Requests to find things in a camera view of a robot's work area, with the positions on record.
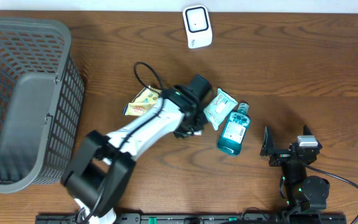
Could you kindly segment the yellow snack bag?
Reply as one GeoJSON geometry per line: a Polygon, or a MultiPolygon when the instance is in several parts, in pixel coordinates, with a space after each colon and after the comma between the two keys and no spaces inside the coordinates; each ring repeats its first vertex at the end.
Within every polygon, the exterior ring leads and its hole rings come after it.
{"type": "Polygon", "coordinates": [[[156,104],[161,90],[151,87],[144,87],[137,96],[126,105],[123,110],[124,116],[142,116],[156,104]]]}

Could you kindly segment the teal mouthwash bottle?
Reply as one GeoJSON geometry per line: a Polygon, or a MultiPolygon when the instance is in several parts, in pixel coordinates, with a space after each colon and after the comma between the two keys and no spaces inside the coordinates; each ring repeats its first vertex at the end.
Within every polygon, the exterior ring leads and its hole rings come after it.
{"type": "Polygon", "coordinates": [[[238,156],[242,150],[244,136],[251,124],[248,115],[249,104],[242,102],[236,111],[229,114],[226,125],[218,140],[217,148],[231,156],[238,156]]]}

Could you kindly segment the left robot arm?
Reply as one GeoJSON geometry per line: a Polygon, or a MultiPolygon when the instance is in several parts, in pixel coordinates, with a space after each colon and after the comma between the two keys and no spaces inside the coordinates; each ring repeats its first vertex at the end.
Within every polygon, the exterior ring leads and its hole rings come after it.
{"type": "Polygon", "coordinates": [[[146,114],[103,135],[94,130],[81,143],[61,178],[80,206],[76,223],[114,223],[138,158],[159,139],[173,133],[187,138],[202,131],[209,89],[175,86],[163,90],[146,114]]]}

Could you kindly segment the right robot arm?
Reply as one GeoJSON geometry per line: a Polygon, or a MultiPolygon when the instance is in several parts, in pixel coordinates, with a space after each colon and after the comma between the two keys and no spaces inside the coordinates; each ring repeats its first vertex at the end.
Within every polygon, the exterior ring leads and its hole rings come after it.
{"type": "Polygon", "coordinates": [[[265,127],[260,155],[269,157],[270,167],[282,169],[280,194],[287,199],[288,211],[292,214],[319,212],[327,207],[329,182],[306,173],[307,166],[317,159],[322,148],[309,128],[303,126],[303,134],[295,142],[287,149],[278,149],[274,146],[270,129],[265,127]]]}

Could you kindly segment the teal wet wipes pack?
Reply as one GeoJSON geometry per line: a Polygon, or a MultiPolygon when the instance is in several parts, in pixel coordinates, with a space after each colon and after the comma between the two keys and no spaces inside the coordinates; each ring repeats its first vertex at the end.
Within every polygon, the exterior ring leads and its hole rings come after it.
{"type": "Polygon", "coordinates": [[[207,120],[217,131],[219,125],[225,120],[226,116],[236,107],[238,102],[228,93],[218,88],[216,97],[203,110],[207,120]]]}

